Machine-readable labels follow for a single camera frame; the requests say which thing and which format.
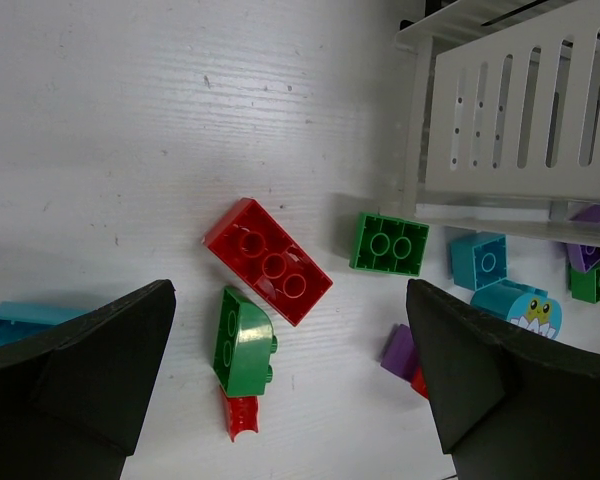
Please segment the teal 2x4 lego brick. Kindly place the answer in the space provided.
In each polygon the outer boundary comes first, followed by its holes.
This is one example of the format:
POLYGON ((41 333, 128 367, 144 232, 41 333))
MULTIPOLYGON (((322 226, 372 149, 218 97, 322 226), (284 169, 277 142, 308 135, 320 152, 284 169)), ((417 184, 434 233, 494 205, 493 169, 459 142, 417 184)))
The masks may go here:
POLYGON ((0 347, 85 315, 88 310, 20 302, 0 304, 0 347))

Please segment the red 2x4 lego brick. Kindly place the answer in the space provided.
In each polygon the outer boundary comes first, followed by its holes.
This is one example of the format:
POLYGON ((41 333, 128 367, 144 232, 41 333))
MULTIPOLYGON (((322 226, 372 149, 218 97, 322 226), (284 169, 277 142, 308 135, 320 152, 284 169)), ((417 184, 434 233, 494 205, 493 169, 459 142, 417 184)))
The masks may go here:
POLYGON ((333 281, 253 198, 238 200, 203 244, 292 326, 333 281))

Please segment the purple 2x2 lego brick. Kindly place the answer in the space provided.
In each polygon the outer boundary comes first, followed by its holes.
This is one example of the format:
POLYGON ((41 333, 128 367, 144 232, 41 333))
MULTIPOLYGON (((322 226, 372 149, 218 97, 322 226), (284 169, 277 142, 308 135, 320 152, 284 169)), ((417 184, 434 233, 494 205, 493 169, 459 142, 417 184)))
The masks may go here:
POLYGON ((575 214, 571 220, 578 227, 585 226, 575 241, 566 244, 570 266, 578 273, 588 273, 600 263, 600 240, 595 238, 599 233, 600 204, 591 204, 575 214))

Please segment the green 2x2 lego brick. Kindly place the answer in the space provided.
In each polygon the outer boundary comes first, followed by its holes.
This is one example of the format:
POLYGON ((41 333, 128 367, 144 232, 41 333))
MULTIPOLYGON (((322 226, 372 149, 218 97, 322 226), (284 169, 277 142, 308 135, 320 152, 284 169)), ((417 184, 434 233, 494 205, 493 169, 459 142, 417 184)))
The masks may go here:
POLYGON ((349 266, 360 271, 418 277, 428 234, 426 224, 361 212, 349 266))

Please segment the small red curved lego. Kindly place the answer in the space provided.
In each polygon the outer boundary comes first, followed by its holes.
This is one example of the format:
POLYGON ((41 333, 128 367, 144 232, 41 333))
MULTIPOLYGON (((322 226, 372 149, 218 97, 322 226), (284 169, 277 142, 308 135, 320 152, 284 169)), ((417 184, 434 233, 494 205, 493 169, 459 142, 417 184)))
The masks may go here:
POLYGON ((229 397, 219 387, 229 439, 235 442, 244 432, 259 432, 259 401, 257 396, 229 397))

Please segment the red flower lego brick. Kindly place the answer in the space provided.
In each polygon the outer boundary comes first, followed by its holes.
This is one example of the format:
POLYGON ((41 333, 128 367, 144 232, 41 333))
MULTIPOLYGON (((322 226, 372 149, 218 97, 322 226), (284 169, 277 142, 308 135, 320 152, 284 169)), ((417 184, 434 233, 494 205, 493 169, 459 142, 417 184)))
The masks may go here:
POLYGON ((411 388, 421 397, 429 399, 429 393, 421 367, 417 367, 410 382, 411 388))

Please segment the green curved lego brick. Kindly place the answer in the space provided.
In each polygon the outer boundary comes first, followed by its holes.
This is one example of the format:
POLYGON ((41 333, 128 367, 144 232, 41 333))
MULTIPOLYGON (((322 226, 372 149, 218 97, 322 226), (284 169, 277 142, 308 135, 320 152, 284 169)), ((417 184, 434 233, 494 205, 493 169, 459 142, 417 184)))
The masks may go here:
POLYGON ((261 396, 273 380, 278 340, 268 315, 240 290, 223 289, 213 370, 229 398, 261 396))

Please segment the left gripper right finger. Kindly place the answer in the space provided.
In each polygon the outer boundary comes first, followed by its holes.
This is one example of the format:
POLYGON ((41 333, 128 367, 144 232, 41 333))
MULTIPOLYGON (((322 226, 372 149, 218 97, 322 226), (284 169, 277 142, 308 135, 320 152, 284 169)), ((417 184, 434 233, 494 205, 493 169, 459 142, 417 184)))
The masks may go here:
POLYGON ((600 479, 600 354, 425 280, 406 311, 441 448, 461 479, 600 479))

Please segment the purple round printed lego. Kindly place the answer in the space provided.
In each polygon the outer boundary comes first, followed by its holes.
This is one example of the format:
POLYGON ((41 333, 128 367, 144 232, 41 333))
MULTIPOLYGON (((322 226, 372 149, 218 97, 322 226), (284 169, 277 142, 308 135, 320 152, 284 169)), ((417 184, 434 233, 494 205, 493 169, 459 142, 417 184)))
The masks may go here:
POLYGON ((381 355, 380 365, 406 382, 413 381, 419 367, 419 357, 409 326, 399 324, 392 330, 381 355))

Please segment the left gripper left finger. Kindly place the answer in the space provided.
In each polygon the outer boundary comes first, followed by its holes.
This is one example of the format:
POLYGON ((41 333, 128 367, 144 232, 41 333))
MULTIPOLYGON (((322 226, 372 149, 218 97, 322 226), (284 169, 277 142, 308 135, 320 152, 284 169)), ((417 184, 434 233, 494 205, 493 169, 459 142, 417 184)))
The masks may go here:
POLYGON ((176 308, 156 280, 0 347, 0 479, 118 479, 136 450, 176 308))

